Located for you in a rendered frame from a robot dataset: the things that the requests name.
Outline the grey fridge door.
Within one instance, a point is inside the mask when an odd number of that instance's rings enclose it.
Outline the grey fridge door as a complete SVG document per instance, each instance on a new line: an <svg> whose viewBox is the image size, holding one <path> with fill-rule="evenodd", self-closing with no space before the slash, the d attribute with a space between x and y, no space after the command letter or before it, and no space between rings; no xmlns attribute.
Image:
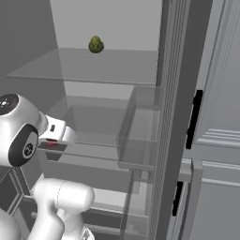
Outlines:
<svg viewBox="0 0 240 240"><path fill-rule="evenodd" d="M213 0L163 0L156 167L147 240L166 240Z"/></svg>

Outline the glass fridge shelf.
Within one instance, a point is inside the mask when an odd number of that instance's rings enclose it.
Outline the glass fridge shelf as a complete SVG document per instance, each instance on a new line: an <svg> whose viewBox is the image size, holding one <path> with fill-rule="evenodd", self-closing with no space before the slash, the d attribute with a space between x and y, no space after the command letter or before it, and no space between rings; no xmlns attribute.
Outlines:
<svg viewBox="0 0 240 240"><path fill-rule="evenodd" d="M114 159L118 161L116 137L125 113L122 108L94 107L73 105L63 115L65 120L77 133L75 144L58 144L43 149L69 153L84 157Z"/></svg>
<svg viewBox="0 0 240 240"><path fill-rule="evenodd" d="M155 85L158 53L155 51L60 48L47 52L11 71L11 78L64 82Z"/></svg>

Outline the grey fridge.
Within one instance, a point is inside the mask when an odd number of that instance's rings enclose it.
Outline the grey fridge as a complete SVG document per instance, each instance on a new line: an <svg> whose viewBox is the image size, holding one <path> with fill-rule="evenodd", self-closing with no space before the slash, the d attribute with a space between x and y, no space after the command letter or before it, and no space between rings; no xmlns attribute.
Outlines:
<svg viewBox="0 0 240 240"><path fill-rule="evenodd" d="M127 106L136 85L8 74L55 49L89 51L92 36L100 37L103 50L158 52L160 15L157 0L0 0L0 97L18 94L59 120L73 105ZM109 203L126 198L131 171L120 168L114 159L71 155L39 145L24 165L0 166L0 240L27 240L38 212L33 190L43 178L91 187L95 199L89 211L98 197Z"/></svg>

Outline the grey cupboard door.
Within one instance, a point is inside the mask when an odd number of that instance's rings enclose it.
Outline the grey cupboard door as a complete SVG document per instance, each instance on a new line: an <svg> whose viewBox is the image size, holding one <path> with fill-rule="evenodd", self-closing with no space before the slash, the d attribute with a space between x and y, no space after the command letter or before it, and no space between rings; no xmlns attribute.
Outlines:
<svg viewBox="0 0 240 240"><path fill-rule="evenodd" d="M240 149L240 0L219 2L195 143Z"/></svg>
<svg viewBox="0 0 240 240"><path fill-rule="evenodd" d="M179 240L240 240L240 165L191 160Z"/></svg>

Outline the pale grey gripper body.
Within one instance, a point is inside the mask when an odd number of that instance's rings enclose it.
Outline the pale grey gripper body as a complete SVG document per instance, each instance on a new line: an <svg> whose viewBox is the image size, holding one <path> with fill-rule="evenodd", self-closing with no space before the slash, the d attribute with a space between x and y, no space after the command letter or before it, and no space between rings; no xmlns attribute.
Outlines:
<svg viewBox="0 0 240 240"><path fill-rule="evenodd" d="M38 137L40 143L73 144L76 139L76 132L65 121L51 122L47 130Z"/></svg>

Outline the clear fridge door bin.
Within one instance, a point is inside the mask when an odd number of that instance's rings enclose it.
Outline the clear fridge door bin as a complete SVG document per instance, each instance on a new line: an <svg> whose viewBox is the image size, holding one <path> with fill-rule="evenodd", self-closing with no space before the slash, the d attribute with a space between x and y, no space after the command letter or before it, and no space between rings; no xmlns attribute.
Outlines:
<svg viewBox="0 0 240 240"><path fill-rule="evenodd" d="M149 172L131 172L120 225L120 240L146 240L151 189Z"/></svg>
<svg viewBox="0 0 240 240"><path fill-rule="evenodd" d="M120 168L154 170L160 101L160 87L140 85L133 87L116 137Z"/></svg>

